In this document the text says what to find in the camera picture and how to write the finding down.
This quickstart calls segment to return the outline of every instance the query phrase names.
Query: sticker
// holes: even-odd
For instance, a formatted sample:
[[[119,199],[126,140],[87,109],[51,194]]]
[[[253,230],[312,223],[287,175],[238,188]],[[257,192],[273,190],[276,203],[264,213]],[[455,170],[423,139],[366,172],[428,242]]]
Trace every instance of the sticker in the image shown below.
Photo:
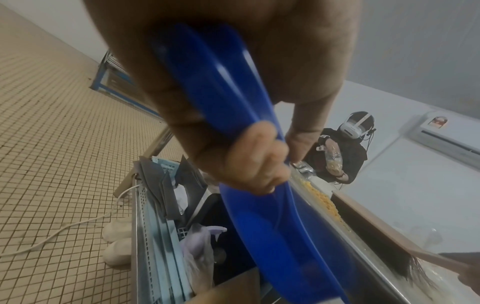
[[[434,128],[437,128],[437,129],[440,129],[441,127],[443,127],[446,123],[447,123],[448,118],[445,117],[445,116],[437,116],[435,118],[433,118],[429,123],[428,125],[429,126],[432,126]]]

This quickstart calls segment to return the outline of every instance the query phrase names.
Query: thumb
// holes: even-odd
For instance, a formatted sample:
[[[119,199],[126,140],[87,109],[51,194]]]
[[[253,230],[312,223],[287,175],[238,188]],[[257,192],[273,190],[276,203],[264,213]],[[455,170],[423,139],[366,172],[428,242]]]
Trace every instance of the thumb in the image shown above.
[[[338,90],[320,101],[295,105],[291,126],[285,136],[292,163],[303,160],[319,139],[337,93]]]

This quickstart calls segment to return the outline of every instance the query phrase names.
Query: tiled floor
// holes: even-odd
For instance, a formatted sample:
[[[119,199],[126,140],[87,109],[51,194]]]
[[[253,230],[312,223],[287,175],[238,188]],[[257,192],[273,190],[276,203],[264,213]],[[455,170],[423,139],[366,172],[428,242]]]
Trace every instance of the tiled floor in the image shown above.
[[[0,42],[0,252],[11,252],[108,212],[164,125],[90,90],[95,62],[1,5]],[[161,157],[181,153],[174,141]],[[0,258],[0,304],[128,303],[130,273],[103,263],[99,222]]]

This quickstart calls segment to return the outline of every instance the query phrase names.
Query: blue scoop handle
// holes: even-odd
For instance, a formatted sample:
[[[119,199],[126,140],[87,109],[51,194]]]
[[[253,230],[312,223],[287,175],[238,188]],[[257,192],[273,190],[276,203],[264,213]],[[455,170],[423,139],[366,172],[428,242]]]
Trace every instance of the blue scoop handle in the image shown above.
[[[190,102],[217,131],[234,140],[260,120],[274,123],[272,103],[238,34],[221,25],[194,31],[176,24],[157,32],[153,51]]]

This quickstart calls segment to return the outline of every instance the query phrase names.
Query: wall-mounted air conditioner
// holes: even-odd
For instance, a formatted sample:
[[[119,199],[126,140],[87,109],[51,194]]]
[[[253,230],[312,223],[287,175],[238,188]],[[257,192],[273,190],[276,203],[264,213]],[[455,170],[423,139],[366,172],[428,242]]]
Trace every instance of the wall-mounted air conditioner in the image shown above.
[[[409,137],[480,169],[480,121],[450,112],[427,113]]]

